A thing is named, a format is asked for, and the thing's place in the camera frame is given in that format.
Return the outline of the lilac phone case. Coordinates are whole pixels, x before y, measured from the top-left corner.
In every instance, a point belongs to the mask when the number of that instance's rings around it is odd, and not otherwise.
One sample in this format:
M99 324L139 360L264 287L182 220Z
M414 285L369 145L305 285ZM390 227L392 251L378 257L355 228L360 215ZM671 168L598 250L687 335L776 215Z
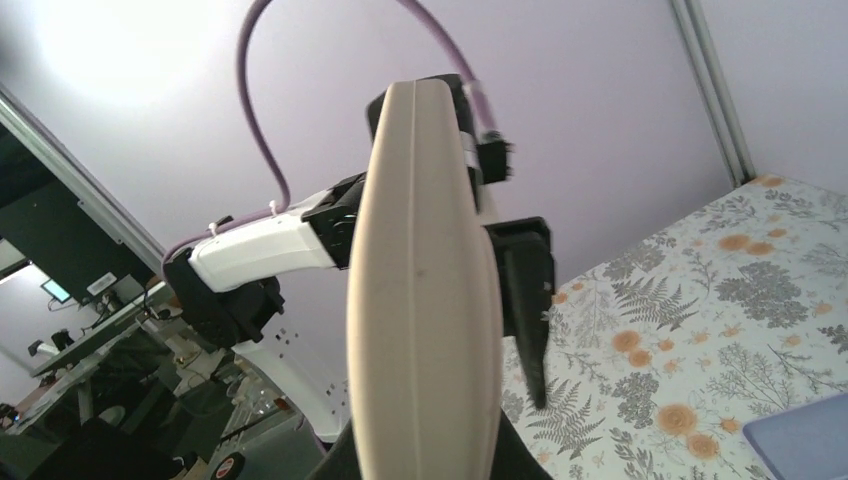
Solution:
M847 477L845 393L751 421L742 433L778 480Z

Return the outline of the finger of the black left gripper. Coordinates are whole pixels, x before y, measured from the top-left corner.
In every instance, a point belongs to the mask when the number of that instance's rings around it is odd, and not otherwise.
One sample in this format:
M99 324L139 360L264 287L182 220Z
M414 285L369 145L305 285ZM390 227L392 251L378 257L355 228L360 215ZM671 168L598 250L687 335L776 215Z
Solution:
M547 405L545 355L550 335L556 265L551 232L541 217L485 227L497 263L503 335L515 339L529 397L537 409Z

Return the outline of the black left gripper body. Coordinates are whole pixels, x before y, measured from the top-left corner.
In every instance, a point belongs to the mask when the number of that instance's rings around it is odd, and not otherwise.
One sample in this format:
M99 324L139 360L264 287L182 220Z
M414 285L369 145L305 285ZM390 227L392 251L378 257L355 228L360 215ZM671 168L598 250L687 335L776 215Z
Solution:
M341 180L320 198L315 207L301 216L340 270L349 267L365 180L365 172Z

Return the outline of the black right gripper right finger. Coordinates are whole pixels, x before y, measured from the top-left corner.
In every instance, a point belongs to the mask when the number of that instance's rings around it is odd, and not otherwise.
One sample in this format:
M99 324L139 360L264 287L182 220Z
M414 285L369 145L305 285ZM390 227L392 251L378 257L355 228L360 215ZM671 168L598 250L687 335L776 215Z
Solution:
M493 456L493 480L552 480L528 450L504 411L501 411Z

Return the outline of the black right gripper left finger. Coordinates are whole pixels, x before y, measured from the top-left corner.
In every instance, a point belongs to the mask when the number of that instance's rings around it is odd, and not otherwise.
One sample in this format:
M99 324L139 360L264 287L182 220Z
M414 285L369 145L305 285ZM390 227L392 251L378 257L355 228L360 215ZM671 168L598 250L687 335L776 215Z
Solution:
M349 421L308 480L361 480L353 422Z

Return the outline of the beige phone case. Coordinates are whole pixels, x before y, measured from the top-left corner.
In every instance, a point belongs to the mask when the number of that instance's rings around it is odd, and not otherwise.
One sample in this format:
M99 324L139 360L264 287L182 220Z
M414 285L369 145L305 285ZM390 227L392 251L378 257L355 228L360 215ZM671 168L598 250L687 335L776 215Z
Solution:
M502 317L448 85L385 95L347 293L352 428L366 479L485 479Z

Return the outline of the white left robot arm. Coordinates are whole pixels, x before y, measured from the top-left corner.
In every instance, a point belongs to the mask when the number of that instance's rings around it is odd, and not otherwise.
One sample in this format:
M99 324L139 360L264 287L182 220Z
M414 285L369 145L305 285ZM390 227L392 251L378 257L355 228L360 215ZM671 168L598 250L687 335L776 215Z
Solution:
M551 232L540 217L497 221L487 175L477 168L468 174L494 249L503 333L515 340L529 396L543 408L546 313L555 280ZM348 267L364 184L364 175L357 174L287 209L271 204L244 220L226 217L170 254L163 266L184 319L204 340L245 357L301 409L326 445L340 440L349 421L345 398L336 395L328 375L312 371L310 361L265 353L260 342L266 324L284 310L281 274Z

